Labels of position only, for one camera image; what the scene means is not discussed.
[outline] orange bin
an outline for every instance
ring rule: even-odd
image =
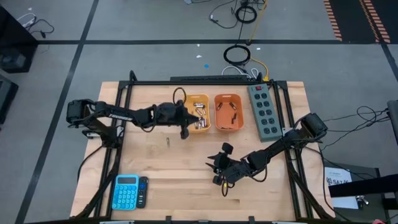
[[[203,112],[203,108],[197,108],[194,106],[194,103],[203,103],[205,105],[204,110],[206,114]],[[206,94],[194,94],[187,95],[187,100],[185,101],[184,106],[188,109],[188,113],[193,114],[197,117],[203,117],[206,119],[207,127],[201,129],[195,129],[195,124],[191,124],[188,126],[188,130],[190,133],[204,133],[210,129],[210,111],[209,111],[209,96]],[[202,115],[199,115],[195,110],[198,109]]]
[[[221,131],[237,131],[243,127],[243,106],[242,99],[237,94],[220,94],[214,98],[216,127]]]

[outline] white paper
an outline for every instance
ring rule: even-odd
[[[325,175],[329,186],[350,183],[353,181],[351,179],[351,174],[344,169],[325,167]],[[358,203],[354,196],[332,198],[331,202],[335,208],[358,209]]]

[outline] black metal frame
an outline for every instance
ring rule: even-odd
[[[273,87],[274,89],[274,94],[275,94],[275,103],[277,107],[277,114],[279,121],[282,125],[282,127],[285,127],[284,124],[284,115],[282,112],[282,105],[280,102],[280,95],[279,95],[279,88],[283,90],[284,93],[284,98],[285,98],[285,104],[286,104],[286,109],[287,109],[287,116],[289,119],[289,126],[293,127],[294,126],[294,117],[293,117],[293,111],[292,111],[292,106],[290,104],[290,96],[289,96],[289,90],[287,88],[287,82],[286,81],[269,81],[269,82],[264,82],[262,80],[255,80],[255,81],[231,81],[231,80],[207,80],[206,82],[202,81],[138,81],[135,74],[133,72],[130,72],[130,79],[128,81],[119,81],[118,85],[118,93],[116,95],[116,106],[120,106],[121,103],[121,97],[123,90],[127,88],[127,95],[126,95],[126,100],[124,107],[128,108],[131,102],[131,95],[132,95],[132,88],[134,85],[255,85],[255,84],[260,84],[260,83],[266,83],[267,85]],[[115,119],[112,120],[111,125],[116,126],[117,121]],[[126,127],[126,122],[123,121],[121,126],[123,128]],[[123,148],[123,140],[124,140],[124,135],[121,136],[122,144],[120,147],[116,149],[116,155],[115,155],[115,160],[114,163],[116,163],[117,168],[119,169],[120,165],[120,158],[121,158],[121,153],[122,153],[122,148]],[[103,170],[101,173],[101,181],[100,185],[102,185],[105,181],[105,179],[108,176],[108,170],[109,170],[109,163],[111,161],[111,155],[112,155],[112,149],[107,148],[106,149],[106,155],[104,158],[104,164],[103,164]],[[302,178],[305,181],[305,173],[304,173],[304,168],[303,168],[303,162],[301,155],[298,151],[295,151],[295,155],[297,158],[297,168],[298,172],[300,174],[300,178]],[[291,161],[291,155],[289,151],[285,152],[285,158],[286,162]],[[297,188],[294,180],[289,176],[289,183],[290,183],[290,191],[292,193],[292,202],[293,202],[293,209],[295,213],[295,219],[297,222],[307,222],[307,223],[351,223],[352,222],[340,222],[336,220],[320,220],[320,219],[314,219],[313,218],[313,213],[312,213],[312,207],[309,204],[308,200],[304,197],[304,202],[305,202],[305,209],[307,213],[307,218],[301,216],[300,212],[300,205],[299,205],[299,198],[297,195]],[[111,181],[111,189],[110,192],[114,190],[115,182],[114,179]],[[92,218],[72,218],[71,220],[59,220],[59,221],[51,221],[51,222],[40,222],[40,223],[99,223],[103,221],[110,221],[111,220],[111,214],[112,214],[112,209],[111,209],[111,202],[112,202],[112,194],[109,195],[108,199],[108,204],[107,204],[107,209],[106,209],[106,215],[104,217],[101,217],[101,206],[102,206],[102,197],[99,198],[98,203],[95,206],[94,210],[94,217]],[[171,223],[179,223],[179,224],[191,224],[191,223],[212,223],[212,224],[225,224],[225,223],[235,223],[235,224],[244,224],[244,223],[249,223],[249,224],[255,224],[255,223],[272,223],[272,222],[257,222],[255,221],[254,217],[248,217],[248,221],[233,221],[233,222],[214,222],[210,220],[200,220],[200,221],[172,221],[170,216],[167,216],[165,220],[135,220],[134,223],[164,223],[164,224],[171,224]]]

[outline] wooden table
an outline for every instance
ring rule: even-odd
[[[117,87],[118,82],[104,82],[98,100],[114,104]],[[249,152],[264,149],[271,144],[261,143],[259,140],[246,86],[183,87],[187,94],[205,93],[210,97],[212,124],[215,123],[215,95],[239,94],[243,101],[243,129],[235,133],[222,133],[213,125],[207,133],[191,134],[188,139],[181,140],[180,128],[176,126],[158,126],[153,132],[144,133],[133,124],[127,124],[119,173],[148,176],[147,205],[145,209],[135,211],[114,210],[112,219],[165,220],[165,216],[171,215],[172,220],[247,221],[248,216],[254,216],[257,221],[295,220],[283,153],[272,158],[268,165],[268,178],[263,183],[244,178],[229,190],[227,197],[223,197],[221,187],[211,182],[214,173],[205,162],[211,162],[207,157],[221,151],[223,142],[234,146],[231,156],[233,159],[239,159]],[[294,118],[299,119],[310,112],[304,85],[302,82],[288,82],[288,87]],[[130,109],[170,102],[175,88],[176,86],[134,86]],[[275,104],[273,91],[270,92]],[[289,127],[282,91],[280,95],[286,126]],[[102,122],[110,124],[111,120],[105,118]],[[166,138],[170,139],[170,147],[167,147]],[[100,144],[99,139],[89,140],[85,156]],[[316,144],[309,146],[318,149]],[[71,215],[82,211],[97,191],[104,155],[105,149],[87,160],[83,166]],[[334,216],[323,199],[322,184],[326,182],[322,179],[323,168],[319,154],[304,150],[302,159],[308,188],[320,205]],[[261,179],[262,175],[264,173],[259,174],[257,178]],[[325,188],[326,199],[331,204],[327,184]],[[305,216],[303,197],[300,189],[297,189],[302,215]],[[102,215],[105,214],[108,197],[109,187],[104,194]]]

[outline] calculator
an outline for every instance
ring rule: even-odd
[[[116,177],[116,185],[113,192],[112,209],[136,209],[138,180],[139,177],[137,175],[120,174]]]

